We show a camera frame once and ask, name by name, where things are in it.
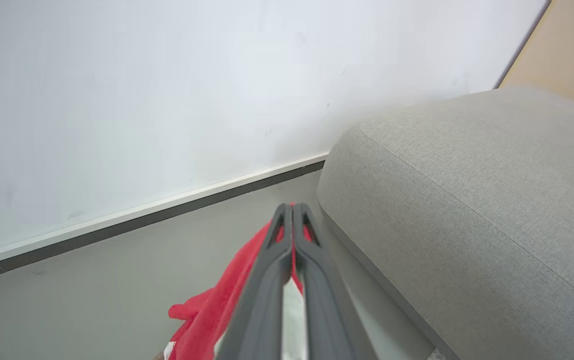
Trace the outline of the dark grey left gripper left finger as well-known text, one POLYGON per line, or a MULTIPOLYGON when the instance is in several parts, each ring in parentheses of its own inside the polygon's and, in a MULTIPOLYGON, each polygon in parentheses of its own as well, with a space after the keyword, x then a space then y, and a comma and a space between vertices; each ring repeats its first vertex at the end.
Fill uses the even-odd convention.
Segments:
POLYGON ((247 278, 217 360, 279 360, 282 357, 284 284, 292 274, 293 208, 277 207, 247 278))

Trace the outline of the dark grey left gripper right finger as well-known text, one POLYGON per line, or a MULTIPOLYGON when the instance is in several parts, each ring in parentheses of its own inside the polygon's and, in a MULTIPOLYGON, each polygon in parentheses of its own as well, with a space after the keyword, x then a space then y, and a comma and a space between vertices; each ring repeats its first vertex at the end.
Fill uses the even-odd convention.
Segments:
POLYGON ((304 287, 310 360, 375 360, 338 266, 305 203, 293 206, 293 241, 304 287))

